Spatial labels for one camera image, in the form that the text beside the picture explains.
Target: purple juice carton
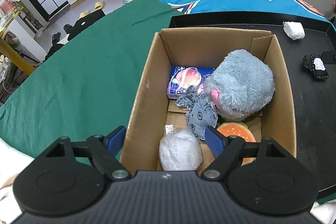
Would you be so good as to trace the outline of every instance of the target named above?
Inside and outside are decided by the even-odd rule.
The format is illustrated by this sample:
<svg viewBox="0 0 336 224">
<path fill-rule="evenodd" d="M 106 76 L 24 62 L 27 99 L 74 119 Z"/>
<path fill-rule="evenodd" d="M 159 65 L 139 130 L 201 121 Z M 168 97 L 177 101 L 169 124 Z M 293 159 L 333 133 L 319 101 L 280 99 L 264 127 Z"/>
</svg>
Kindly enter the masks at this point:
<svg viewBox="0 0 336 224">
<path fill-rule="evenodd" d="M 173 66 L 169 76 L 167 95 L 169 99 L 177 99 L 185 95 L 185 90 L 194 85 L 198 94 L 203 91 L 203 84 L 214 71 L 213 68 L 195 68 Z"/>
</svg>

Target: paper box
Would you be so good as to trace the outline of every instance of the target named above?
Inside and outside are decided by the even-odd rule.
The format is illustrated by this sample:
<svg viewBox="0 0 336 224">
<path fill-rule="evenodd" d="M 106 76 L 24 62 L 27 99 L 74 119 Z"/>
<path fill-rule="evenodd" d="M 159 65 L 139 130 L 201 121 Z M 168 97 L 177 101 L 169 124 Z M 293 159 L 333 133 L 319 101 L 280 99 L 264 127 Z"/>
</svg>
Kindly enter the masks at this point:
<svg viewBox="0 0 336 224">
<path fill-rule="evenodd" d="M 185 96 L 185 91 L 190 85 L 195 86 L 197 93 L 203 92 L 203 85 L 213 72 L 214 68 L 195 68 L 185 66 L 173 66 L 169 75 L 167 96 L 169 99 L 177 99 Z"/>
<path fill-rule="evenodd" d="M 284 57 L 275 35 L 264 30 L 231 28 L 164 29 L 154 35 L 133 110 L 120 162 L 136 170 L 161 170 L 159 144 L 166 124 L 186 127 L 185 113 L 168 111 L 167 86 L 172 66 L 217 67 L 233 50 L 245 49 L 267 64 L 274 74 L 275 93 L 262 116 L 246 123 L 257 141 L 272 137 L 296 156 L 293 96 Z M 202 142 L 205 169 L 214 156 Z"/>
</svg>

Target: fluffy gray stuffed animal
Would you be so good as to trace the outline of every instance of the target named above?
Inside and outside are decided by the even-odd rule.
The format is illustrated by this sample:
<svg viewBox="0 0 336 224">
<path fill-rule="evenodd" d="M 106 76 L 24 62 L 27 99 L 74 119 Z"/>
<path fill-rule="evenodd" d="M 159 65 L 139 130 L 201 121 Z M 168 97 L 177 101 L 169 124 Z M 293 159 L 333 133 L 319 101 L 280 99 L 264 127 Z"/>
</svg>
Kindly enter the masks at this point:
<svg viewBox="0 0 336 224">
<path fill-rule="evenodd" d="M 203 90 L 226 121 L 238 122 L 271 101 L 273 73 L 246 50 L 235 50 L 205 80 Z"/>
<path fill-rule="evenodd" d="M 198 95 L 193 85 L 189 86 L 185 93 L 185 96 L 176 100 L 176 105 L 189 109 L 186 114 L 188 128 L 196 137 L 205 141 L 205 128 L 207 126 L 216 127 L 217 125 L 216 107 L 207 95 Z"/>
</svg>

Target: beige slipper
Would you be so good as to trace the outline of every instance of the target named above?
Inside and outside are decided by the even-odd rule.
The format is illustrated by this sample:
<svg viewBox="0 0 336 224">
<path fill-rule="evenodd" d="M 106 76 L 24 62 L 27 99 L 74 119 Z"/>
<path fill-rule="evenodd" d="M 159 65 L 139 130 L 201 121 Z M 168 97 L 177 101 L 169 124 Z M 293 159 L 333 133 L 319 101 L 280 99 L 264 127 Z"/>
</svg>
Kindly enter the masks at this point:
<svg viewBox="0 0 336 224">
<path fill-rule="evenodd" d="M 90 13 L 89 10 L 87 10 L 87 11 L 81 13 L 81 14 L 79 15 L 79 19 L 81 19 L 82 17 L 86 17 L 89 13 Z"/>
<path fill-rule="evenodd" d="M 104 4 L 105 2 L 103 0 L 96 2 L 96 4 L 94 5 L 94 10 L 97 11 L 102 9 L 104 7 Z"/>
</svg>

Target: black shoe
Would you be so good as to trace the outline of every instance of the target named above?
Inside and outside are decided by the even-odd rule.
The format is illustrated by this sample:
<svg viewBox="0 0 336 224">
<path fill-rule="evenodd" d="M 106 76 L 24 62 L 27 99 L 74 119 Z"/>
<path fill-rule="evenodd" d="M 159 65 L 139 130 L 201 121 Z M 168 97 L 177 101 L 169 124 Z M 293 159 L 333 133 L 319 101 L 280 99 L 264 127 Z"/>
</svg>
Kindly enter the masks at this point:
<svg viewBox="0 0 336 224">
<path fill-rule="evenodd" d="M 59 42 L 60 37 L 61 37 L 61 33 L 60 32 L 53 34 L 52 38 L 51 38 L 51 43 L 53 45 L 57 44 Z"/>
<path fill-rule="evenodd" d="M 71 33 L 73 26 L 71 26 L 70 24 L 65 24 L 63 27 L 63 30 L 65 30 L 66 34 Z"/>
<path fill-rule="evenodd" d="M 316 58 L 321 58 L 321 57 L 319 55 L 317 55 L 316 57 L 314 55 L 308 55 L 308 54 L 305 55 L 303 57 L 303 66 L 314 76 L 316 80 L 324 81 L 328 79 L 329 74 L 325 68 L 324 70 L 316 69 L 315 64 L 314 64 L 314 60 Z"/>
</svg>

